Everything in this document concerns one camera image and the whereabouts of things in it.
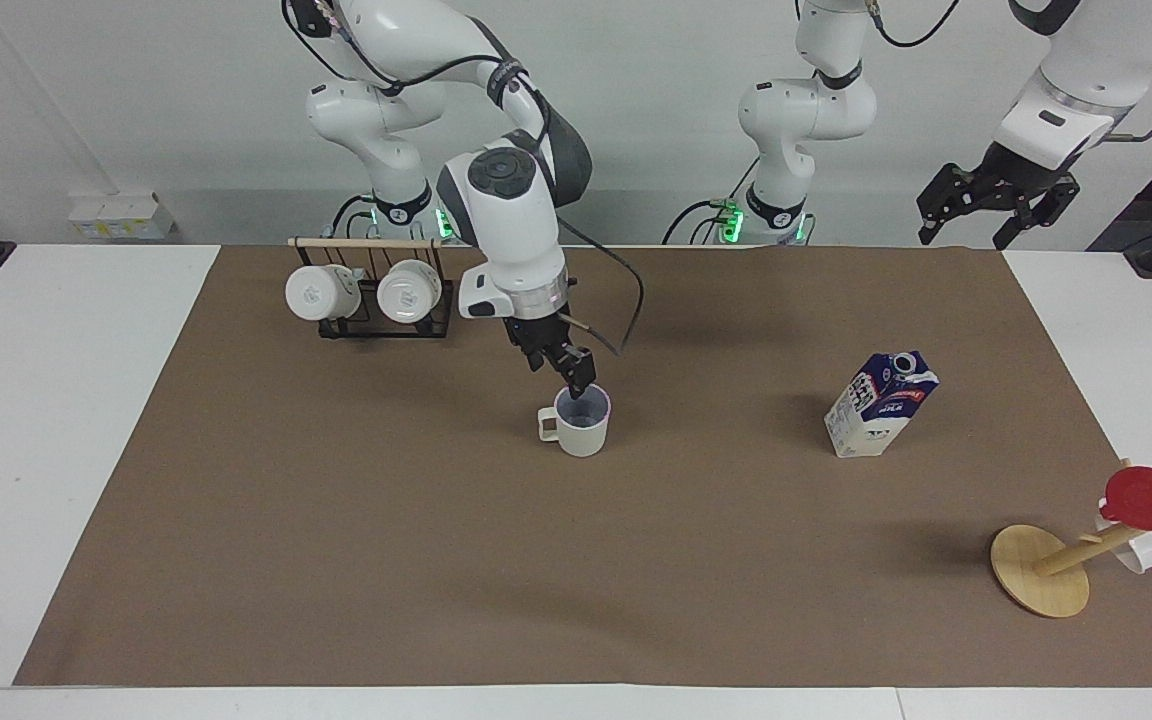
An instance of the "green indicator light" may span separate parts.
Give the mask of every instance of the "green indicator light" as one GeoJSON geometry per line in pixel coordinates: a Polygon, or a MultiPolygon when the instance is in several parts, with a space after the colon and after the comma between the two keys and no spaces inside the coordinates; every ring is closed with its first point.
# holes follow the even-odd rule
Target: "green indicator light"
{"type": "Polygon", "coordinates": [[[740,209],[729,209],[732,217],[727,218],[727,225],[723,225],[723,242],[733,243],[740,241],[740,232],[742,227],[745,227],[745,213],[740,209]]]}
{"type": "Polygon", "coordinates": [[[454,236],[456,229],[452,228],[452,221],[447,219],[447,213],[444,213],[442,209],[434,209],[434,214],[438,217],[438,232],[442,233],[444,240],[454,236]]]}

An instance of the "white mug handle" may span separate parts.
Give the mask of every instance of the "white mug handle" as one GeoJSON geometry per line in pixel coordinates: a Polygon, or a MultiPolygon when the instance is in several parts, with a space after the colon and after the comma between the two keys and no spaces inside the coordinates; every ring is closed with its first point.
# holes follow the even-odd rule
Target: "white mug handle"
{"type": "Polygon", "coordinates": [[[553,407],[541,407],[536,411],[536,424],[540,427],[540,442],[558,442],[558,410],[553,407]],[[554,429],[545,427],[547,420],[554,420],[554,429]]]}

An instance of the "white table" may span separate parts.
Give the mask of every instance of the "white table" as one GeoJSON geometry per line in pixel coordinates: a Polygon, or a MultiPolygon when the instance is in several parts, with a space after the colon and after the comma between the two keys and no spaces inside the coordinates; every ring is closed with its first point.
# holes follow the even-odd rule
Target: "white table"
{"type": "MultiPolygon", "coordinates": [[[[1152,717],[1152,689],[8,688],[217,252],[21,247],[0,270],[0,717],[1152,717]]],[[[1115,450],[1152,464],[1152,282],[1115,255],[1007,260],[1115,450]]]]}

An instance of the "milk carton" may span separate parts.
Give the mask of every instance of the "milk carton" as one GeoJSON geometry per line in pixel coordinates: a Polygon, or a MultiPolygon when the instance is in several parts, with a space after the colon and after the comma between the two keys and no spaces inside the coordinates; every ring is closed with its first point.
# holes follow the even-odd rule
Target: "milk carton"
{"type": "Polygon", "coordinates": [[[882,455],[941,379],[915,353],[874,355],[824,418],[839,457],[882,455]]]}

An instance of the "round wooden base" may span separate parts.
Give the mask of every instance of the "round wooden base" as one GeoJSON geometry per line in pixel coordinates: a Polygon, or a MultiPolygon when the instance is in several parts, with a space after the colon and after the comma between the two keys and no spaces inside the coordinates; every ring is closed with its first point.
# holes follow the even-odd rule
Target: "round wooden base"
{"type": "Polygon", "coordinates": [[[1011,525],[993,538],[990,561],[993,574],[1011,599],[1025,611],[1044,617],[1073,617],[1087,607],[1091,588],[1087,571],[1078,564],[1048,578],[1034,573],[1034,562],[1064,550],[1047,530],[1033,525],[1011,525]]]}

